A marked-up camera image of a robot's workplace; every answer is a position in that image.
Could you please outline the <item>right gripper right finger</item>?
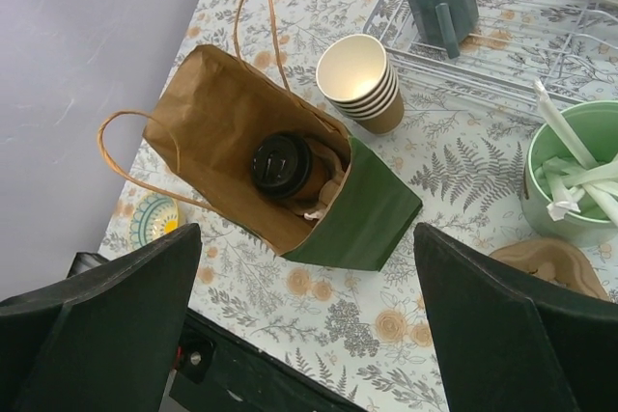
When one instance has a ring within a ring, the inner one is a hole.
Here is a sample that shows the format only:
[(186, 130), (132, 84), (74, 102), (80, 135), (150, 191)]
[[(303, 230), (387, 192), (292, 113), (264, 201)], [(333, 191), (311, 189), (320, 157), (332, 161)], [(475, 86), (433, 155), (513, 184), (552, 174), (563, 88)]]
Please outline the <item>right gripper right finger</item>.
[(614, 411), (617, 306), (425, 223), (414, 259), (452, 411)]

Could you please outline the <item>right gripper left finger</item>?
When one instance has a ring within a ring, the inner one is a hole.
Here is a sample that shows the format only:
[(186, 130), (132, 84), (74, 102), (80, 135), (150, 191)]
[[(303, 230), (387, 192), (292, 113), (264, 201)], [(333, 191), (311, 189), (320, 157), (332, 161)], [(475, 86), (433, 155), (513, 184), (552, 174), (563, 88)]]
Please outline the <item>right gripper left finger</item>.
[(201, 256), (184, 225), (1, 303), (4, 411), (156, 411)]

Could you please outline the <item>green paper bag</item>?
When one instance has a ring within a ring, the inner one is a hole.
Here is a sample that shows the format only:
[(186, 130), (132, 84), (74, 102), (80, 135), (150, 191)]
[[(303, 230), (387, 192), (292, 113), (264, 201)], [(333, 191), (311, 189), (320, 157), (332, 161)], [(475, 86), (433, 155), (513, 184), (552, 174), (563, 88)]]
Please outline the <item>green paper bag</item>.
[[(292, 131), (334, 151), (345, 171), (323, 216), (310, 221), (252, 184), (253, 150)], [(274, 82), (238, 53), (195, 47), (147, 117), (144, 140), (193, 187), (197, 207), (231, 221), (289, 261), (378, 271), (421, 200), (337, 119)]]

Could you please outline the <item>single brown paper cup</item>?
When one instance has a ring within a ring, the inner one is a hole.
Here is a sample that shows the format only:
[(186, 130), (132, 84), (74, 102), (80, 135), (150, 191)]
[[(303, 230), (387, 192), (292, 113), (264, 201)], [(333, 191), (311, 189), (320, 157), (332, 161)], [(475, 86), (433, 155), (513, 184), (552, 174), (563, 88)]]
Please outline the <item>single brown paper cup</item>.
[(286, 199), (315, 202), (322, 189), (332, 180), (334, 168), (331, 150), (311, 138), (299, 138), (293, 143), (290, 180), (286, 181)]

